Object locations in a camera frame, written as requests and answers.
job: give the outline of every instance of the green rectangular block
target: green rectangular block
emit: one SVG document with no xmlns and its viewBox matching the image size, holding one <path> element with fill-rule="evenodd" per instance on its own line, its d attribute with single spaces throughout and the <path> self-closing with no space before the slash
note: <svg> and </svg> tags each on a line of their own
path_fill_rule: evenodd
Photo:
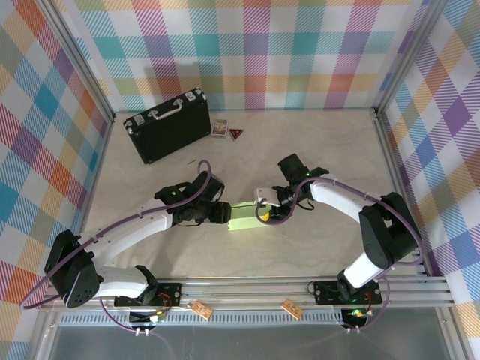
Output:
<svg viewBox="0 0 480 360">
<path fill-rule="evenodd" d="M 230 204 L 232 206 L 232 217 L 228 222 L 228 230 L 243 230 L 254 229 L 256 227 L 267 227 L 264 223 L 260 223 L 255 216 L 255 208 L 257 207 L 251 201 L 239 202 L 236 204 Z M 272 207 L 267 205 L 265 208 L 261 208 L 258 213 L 260 216 L 265 215 L 270 211 Z"/>
</svg>

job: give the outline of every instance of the triangular warning sign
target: triangular warning sign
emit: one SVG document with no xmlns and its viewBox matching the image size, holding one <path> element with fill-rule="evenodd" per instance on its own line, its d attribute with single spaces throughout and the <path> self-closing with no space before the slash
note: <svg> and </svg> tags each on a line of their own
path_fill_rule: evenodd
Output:
<svg viewBox="0 0 480 360">
<path fill-rule="evenodd" d="M 237 140 L 243 133 L 243 130 L 240 129 L 228 129 L 228 131 L 230 132 L 230 135 L 232 135 L 233 140 Z"/>
</svg>

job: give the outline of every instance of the colorful checkered pattern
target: colorful checkered pattern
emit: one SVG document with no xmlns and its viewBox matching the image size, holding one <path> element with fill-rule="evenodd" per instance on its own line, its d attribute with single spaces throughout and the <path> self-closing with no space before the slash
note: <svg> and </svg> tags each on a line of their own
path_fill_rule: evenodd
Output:
<svg viewBox="0 0 480 360">
<path fill-rule="evenodd" d="M 74 18 L 56 1 L 110 101 L 135 112 L 195 86 L 211 110 L 371 107 L 407 10 L 428 3 L 76 0 Z"/>
<path fill-rule="evenodd" d="M 480 4 L 450 1 L 386 125 L 435 274 L 480 359 Z"/>
<path fill-rule="evenodd" d="M 431 0 L 423 0 L 421 2 L 421 5 L 418 8 L 417 13 L 415 14 L 415 17 L 413 18 L 413 21 L 410 23 L 410 27 L 408 28 L 408 31 L 406 32 L 406 35 L 403 38 L 401 45 L 398 47 L 394 60 L 391 62 L 390 68 L 388 69 L 388 73 L 386 74 L 385 79 L 383 79 L 382 85 L 380 86 L 380 90 L 376 94 L 375 101 L 373 102 L 374 107 L 377 107 L 379 105 L 380 100 L 385 94 L 385 89 L 389 85 L 393 74 L 398 68 L 398 65 L 401 63 L 402 58 L 404 56 L 405 49 L 407 48 L 410 41 L 413 39 L 414 33 L 416 29 L 419 27 L 420 22 L 422 21 L 423 16 L 425 15 L 425 11 L 427 10 L 428 5 L 430 3 L 431 3 Z"/>
<path fill-rule="evenodd" d="M 24 359 L 37 311 L 18 304 L 79 228 L 107 122 L 34 1 L 0 9 L 0 359 Z"/>
</svg>

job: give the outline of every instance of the aluminum frame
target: aluminum frame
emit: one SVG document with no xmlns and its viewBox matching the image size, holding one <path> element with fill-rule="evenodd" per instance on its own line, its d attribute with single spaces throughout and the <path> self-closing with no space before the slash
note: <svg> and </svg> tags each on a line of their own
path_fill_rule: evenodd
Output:
<svg viewBox="0 0 480 360">
<path fill-rule="evenodd" d="M 53 32 L 60 41 L 62 49 L 67 53 L 68 58 L 72 62 L 73 66 L 77 69 L 80 78 L 82 79 L 85 87 L 95 100 L 95 103 L 99 106 L 100 111 L 106 119 L 110 122 L 114 121 L 115 111 L 110 105 L 107 96 L 101 89 L 97 78 L 89 67 L 89 63 L 86 61 L 82 54 L 82 51 L 78 47 L 74 36 L 65 23 L 63 16 L 60 14 L 59 9 L 51 0 L 35 0 L 40 11 L 45 16 L 46 21 L 52 27 Z"/>
<path fill-rule="evenodd" d="M 185 312 L 189 304 L 196 300 L 215 311 L 230 311 L 238 314 L 238 324 L 242 324 L 242 314 L 258 311 L 259 314 L 276 314 L 284 299 L 293 300 L 305 311 L 357 308 L 355 305 L 316 305 L 315 298 L 307 286 L 312 280 L 334 281 L 336 277 L 198 277 L 185 279 L 158 279 L 162 282 L 183 284 L 179 308 L 171 309 L 175 314 Z M 455 303 L 444 277 L 426 275 L 392 275 L 388 277 L 391 295 L 388 306 L 392 308 L 440 308 L 449 309 Z M 382 296 L 386 295 L 385 281 L 379 282 Z M 46 296 L 55 295 L 52 286 Z M 125 317 L 128 307 L 113 307 L 113 298 L 107 298 L 105 305 L 114 316 Z M 135 307 L 136 311 L 153 311 L 153 307 Z M 87 304 L 68 309 L 62 300 L 55 300 L 41 307 L 34 333 L 38 335 L 27 359 L 48 359 L 56 335 L 61 326 L 62 314 L 97 314 L 101 311 L 100 302 L 93 298 Z"/>
<path fill-rule="evenodd" d="M 379 141 L 379 146 L 382 149 L 382 154 L 388 169 L 391 183 L 395 191 L 397 191 L 404 199 L 408 199 L 407 192 L 405 191 L 405 187 L 401 181 L 393 149 L 388 141 L 388 134 L 385 129 L 381 113 L 377 112 L 375 109 L 371 109 L 370 115 L 373 122 L 373 127 L 376 131 L 377 139 Z M 409 210 L 412 211 L 408 201 L 406 204 L 409 207 Z M 424 266 L 424 274 L 432 274 L 431 265 L 428 262 L 428 258 L 424 258 L 422 265 Z M 421 274 L 422 270 L 417 268 L 417 272 Z M 457 314 L 455 307 L 437 307 L 436 314 L 451 358 L 455 360 L 473 359 L 473 353 L 467 337 L 465 334 L 463 334 L 462 326 L 459 325 L 460 317 Z"/>
<path fill-rule="evenodd" d="M 428 35 L 430 35 L 435 23 L 439 19 L 448 2 L 449 0 L 434 0 L 428 5 L 423 18 L 420 20 L 420 25 L 413 33 L 412 40 L 406 45 L 406 49 L 403 52 L 398 68 L 393 73 L 393 76 L 388 82 L 385 92 L 379 101 L 379 113 L 384 113 L 386 111 L 387 107 L 392 102 L 392 99 L 397 94 L 401 83 L 404 81 L 405 76 L 419 56 L 422 47 L 427 41 Z"/>
</svg>

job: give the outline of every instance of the beige floor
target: beige floor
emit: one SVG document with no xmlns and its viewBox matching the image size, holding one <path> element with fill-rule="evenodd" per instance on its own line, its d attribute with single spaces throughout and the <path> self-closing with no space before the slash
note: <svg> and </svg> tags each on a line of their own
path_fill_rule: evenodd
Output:
<svg viewBox="0 0 480 360">
<path fill-rule="evenodd" d="M 231 128 L 244 133 L 235 142 L 206 137 L 152 165 L 144 165 L 136 153 L 122 127 L 126 117 L 121 114 L 112 130 L 87 229 L 140 206 L 162 187 L 193 181 L 202 159 L 223 179 L 222 200 L 230 203 L 251 201 L 254 188 L 286 185 L 276 164 L 293 152 L 309 168 L 324 167 L 357 188 L 375 194 L 392 190 L 367 110 L 213 112 L 213 119 L 228 119 Z M 336 275 L 361 252 L 358 224 L 316 204 L 312 212 L 298 208 L 282 226 L 235 232 L 219 225 L 175 226 L 108 265 L 142 264 L 159 278 Z"/>
</svg>

